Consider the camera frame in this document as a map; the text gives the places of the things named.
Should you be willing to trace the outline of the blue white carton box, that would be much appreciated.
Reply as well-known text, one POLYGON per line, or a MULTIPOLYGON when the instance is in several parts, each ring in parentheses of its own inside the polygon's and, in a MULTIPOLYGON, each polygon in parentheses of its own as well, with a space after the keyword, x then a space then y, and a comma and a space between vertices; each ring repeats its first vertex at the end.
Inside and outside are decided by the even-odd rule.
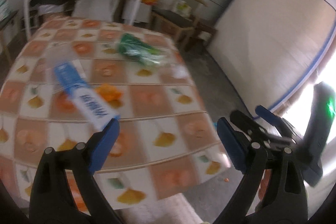
POLYGON ((120 119, 120 114, 96 93, 70 62, 54 67, 53 73, 72 103, 95 129, 102 131, 112 119, 120 119))

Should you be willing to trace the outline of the white mattress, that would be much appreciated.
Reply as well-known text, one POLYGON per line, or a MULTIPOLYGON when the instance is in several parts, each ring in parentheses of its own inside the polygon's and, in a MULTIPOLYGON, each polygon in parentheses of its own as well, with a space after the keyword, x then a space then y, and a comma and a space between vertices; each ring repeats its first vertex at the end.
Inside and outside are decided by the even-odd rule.
POLYGON ((210 55, 250 114, 277 110, 312 74, 335 30, 325 0, 233 0, 217 22, 210 55))

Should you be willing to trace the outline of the wooden chair by fridge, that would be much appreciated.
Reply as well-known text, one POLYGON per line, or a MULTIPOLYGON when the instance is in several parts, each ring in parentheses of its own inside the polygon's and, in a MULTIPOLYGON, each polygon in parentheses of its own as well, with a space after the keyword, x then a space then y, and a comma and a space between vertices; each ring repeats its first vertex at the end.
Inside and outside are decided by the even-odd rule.
POLYGON ((201 6, 208 6, 205 0, 173 0, 168 9, 155 5, 147 28, 155 30, 159 26, 160 31, 171 36, 175 45, 184 51, 189 51, 196 43, 205 51, 218 30, 198 15, 197 9, 201 6))

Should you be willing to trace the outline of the patterned tablecloth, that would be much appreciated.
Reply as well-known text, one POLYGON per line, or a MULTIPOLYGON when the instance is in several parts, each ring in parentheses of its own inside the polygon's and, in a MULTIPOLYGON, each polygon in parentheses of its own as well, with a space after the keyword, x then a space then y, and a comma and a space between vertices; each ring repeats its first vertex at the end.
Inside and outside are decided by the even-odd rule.
POLYGON ((112 119, 95 172, 115 209, 165 200, 231 164, 174 42, 120 23, 57 17, 35 32, 1 87, 1 180, 29 201, 44 150, 72 149, 112 119))

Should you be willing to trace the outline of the green plastic bag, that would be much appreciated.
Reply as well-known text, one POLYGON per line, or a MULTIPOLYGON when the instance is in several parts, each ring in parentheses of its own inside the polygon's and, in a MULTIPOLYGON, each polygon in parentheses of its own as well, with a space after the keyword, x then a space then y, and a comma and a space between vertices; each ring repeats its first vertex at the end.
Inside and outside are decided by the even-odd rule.
POLYGON ((166 63, 164 51, 151 46, 132 34, 122 35, 117 45, 118 53, 144 66, 161 66, 166 63))

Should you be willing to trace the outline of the clear plastic bag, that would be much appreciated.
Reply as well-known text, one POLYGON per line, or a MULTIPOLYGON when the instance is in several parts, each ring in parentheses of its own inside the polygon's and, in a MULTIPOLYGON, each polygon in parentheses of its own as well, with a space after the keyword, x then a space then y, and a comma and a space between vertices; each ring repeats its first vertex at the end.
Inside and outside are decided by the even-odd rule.
POLYGON ((84 74, 83 67, 80 63, 79 57, 70 44, 67 43, 53 43, 45 51, 45 76, 49 81, 53 80, 54 67, 70 62, 82 76, 84 74))

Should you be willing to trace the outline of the white pillow bag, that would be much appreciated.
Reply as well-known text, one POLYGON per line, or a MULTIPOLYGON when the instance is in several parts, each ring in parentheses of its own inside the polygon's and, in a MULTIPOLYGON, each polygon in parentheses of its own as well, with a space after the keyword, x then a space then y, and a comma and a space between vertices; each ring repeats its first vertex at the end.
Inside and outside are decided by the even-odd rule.
POLYGON ((72 17, 112 22, 120 0, 76 0, 72 17))

